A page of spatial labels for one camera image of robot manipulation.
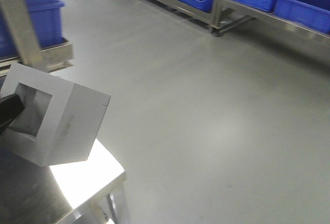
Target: black object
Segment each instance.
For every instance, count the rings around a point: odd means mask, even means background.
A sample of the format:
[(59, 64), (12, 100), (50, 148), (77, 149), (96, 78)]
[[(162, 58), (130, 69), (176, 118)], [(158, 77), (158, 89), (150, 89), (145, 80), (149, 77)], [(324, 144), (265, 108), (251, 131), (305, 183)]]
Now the black object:
[(17, 94), (11, 94), (0, 99), (0, 134), (24, 109), (21, 98)]

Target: stainless steel table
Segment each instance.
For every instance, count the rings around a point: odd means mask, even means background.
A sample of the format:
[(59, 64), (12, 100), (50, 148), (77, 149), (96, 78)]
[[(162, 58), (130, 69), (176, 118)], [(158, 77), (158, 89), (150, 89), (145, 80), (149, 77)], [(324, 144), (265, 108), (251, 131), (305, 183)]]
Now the stainless steel table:
[[(0, 149), (0, 223), (69, 224), (89, 210), (100, 223), (128, 223), (125, 179), (124, 168), (98, 140), (87, 161), (50, 167)], [(108, 209), (99, 205), (102, 199)]]

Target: gray floor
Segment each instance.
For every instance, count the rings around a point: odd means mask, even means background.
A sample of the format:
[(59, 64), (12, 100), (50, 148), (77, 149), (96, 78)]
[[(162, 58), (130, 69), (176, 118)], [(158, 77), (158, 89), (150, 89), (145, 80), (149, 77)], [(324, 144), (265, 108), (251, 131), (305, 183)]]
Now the gray floor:
[(75, 66), (55, 75), (112, 95), (98, 138), (132, 224), (329, 223), (329, 50), (249, 26), (214, 38), (150, 0), (64, 1)]

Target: square hollow block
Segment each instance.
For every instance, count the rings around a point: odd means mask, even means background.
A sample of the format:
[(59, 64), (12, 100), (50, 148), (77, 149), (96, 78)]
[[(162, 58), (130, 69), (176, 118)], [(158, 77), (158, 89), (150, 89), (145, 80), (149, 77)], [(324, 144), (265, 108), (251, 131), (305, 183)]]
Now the square hollow block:
[(14, 93), (25, 110), (0, 136), (0, 147), (39, 166), (88, 158), (111, 96), (18, 63), (0, 97)]

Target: metal shelving rack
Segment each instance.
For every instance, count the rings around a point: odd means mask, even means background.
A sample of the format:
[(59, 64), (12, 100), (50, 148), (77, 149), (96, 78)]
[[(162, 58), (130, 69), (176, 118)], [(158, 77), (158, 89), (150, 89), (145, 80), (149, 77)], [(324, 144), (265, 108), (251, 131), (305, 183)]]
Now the metal shelving rack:
[(219, 29), (219, 34), (223, 34), (232, 28), (249, 21), (251, 19), (258, 19), (263, 21), (267, 24), (271, 24), (280, 29), (284, 29), (290, 32), (294, 32), (297, 35), (303, 36), (305, 38), (311, 39), (315, 42), (321, 43), (325, 46), (330, 46), (330, 35), (313, 30), (306, 26), (303, 26), (298, 23), (294, 23), (282, 18), (275, 16), (273, 13), (264, 12), (250, 6), (238, 3), (233, 0), (219, 0), (219, 15), (221, 16), (222, 13), (232, 13), (234, 11), (239, 12), (240, 14), (244, 15), (243, 18), (223, 25)]
[(197, 20), (200, 20), (206, 24), (208, 24), (211, 28), (212, 32), (217, 32), (220, 28), (220, 20), (228, 15), (228, 12), (220, 12), (218, 9), (220, 8), (220, 0), (213, 0), (213, 7), (211, 13), (207, 13), (191, 7), (179, 0), (156, 0), (160, 3), (163, 3), (173, 9), (176, 9), (182, 13), (185, 13)]
[(71, 66), (72, 44), (64, 39), (59, 45), (40, 48), (25, 0), (0, 0), (0, 8), (10, 30), (19, 56), (0, 58), (0, 77), (5, 76), (13, 62), (45, 72)]

